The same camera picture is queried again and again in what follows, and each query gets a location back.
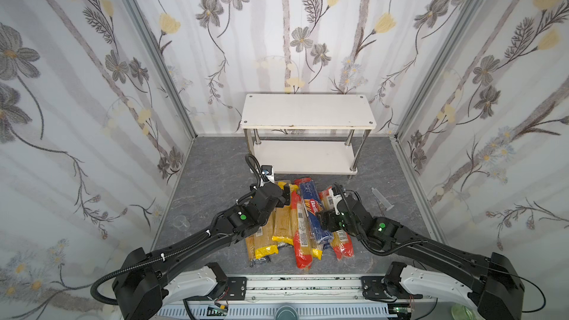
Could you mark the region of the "red spaghetti pack with label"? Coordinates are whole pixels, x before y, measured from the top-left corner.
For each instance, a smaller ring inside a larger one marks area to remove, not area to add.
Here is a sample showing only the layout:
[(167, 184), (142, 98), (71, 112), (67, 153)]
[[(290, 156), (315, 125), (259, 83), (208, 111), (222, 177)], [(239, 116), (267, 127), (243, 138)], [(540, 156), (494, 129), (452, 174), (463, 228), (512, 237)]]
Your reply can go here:
[[(332, 210), (333, 213), (336, 213), (336, 204), (341, 200), (336, 188), (329, 187), (322, 191), (319, 196), (324, 203), (325, 210)], [(330, 242), (330, 246), (333, 248), (338, 260), (354, 256), (354, 246), (351, 237), (343, 230), (333, 232), (333, 240)]]

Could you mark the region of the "yellow-banded whole wheat pack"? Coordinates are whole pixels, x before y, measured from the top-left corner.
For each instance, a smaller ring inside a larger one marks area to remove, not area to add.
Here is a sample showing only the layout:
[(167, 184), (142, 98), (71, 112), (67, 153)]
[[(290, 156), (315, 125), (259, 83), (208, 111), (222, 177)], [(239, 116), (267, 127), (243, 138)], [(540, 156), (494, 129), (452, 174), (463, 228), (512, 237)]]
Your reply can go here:
[(272, 214), (266, 225), (260, 227), (255, 234), (245, 239), (247, 256), (251, 267), (270, 262), (271, 255), (279, 252), (277, 243), (272, 240), (274, 222), (275, 216)]

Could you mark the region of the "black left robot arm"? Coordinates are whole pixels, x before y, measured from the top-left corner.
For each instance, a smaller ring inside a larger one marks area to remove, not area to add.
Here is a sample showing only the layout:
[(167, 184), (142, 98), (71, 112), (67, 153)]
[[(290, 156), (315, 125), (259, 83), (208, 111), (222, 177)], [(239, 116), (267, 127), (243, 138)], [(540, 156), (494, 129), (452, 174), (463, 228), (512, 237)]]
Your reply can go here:
[(150, 253), (142, 248), (132, 251), (120, 269), (91, 285), (90, 295), (119, 307), (124, 319), (151, 319), (173, 295), (167, 286), (177, 276), (198, 260), (254, 235), (277, 207), (289, 204), (290, 191), (267, 182), (217, 213), (198, 233)]

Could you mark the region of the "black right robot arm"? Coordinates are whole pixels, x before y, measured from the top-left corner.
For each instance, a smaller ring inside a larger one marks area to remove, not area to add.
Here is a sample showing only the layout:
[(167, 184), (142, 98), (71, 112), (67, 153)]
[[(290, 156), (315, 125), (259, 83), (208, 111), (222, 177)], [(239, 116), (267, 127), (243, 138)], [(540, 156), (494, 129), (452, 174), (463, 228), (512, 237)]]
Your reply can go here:
[(484, 319), (521, 319), (525, 286), (513, 263), (502, 254), (483, 256), (423, 236), (400, 222), (372, 216), (357, 192), (335, 186), (333, 208), (317, 213), (327, 231), (344, 231), (375, 256), (398, 255), (427, 266), (417, 270), (394, 262), (384, 279), (397, 293), (429, 295), (476, 310)]

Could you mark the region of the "blue Barilla spaghetti pack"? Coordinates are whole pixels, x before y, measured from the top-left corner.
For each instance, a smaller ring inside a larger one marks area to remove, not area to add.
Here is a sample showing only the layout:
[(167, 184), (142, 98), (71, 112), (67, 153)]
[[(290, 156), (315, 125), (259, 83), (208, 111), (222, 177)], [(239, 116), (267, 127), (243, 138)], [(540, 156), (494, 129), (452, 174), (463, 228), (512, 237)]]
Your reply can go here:
[(333, 235), (322, 228), (318, 218), (318, 214), (324, 210), (324, 204), (319, 198), (316, 184), (311, 178), (299, 179), (296, 183), (299, 185), (301, 198), (305, 204), (305, 210), (315, 241), (317, 244), (329, 243), (333, 239)]

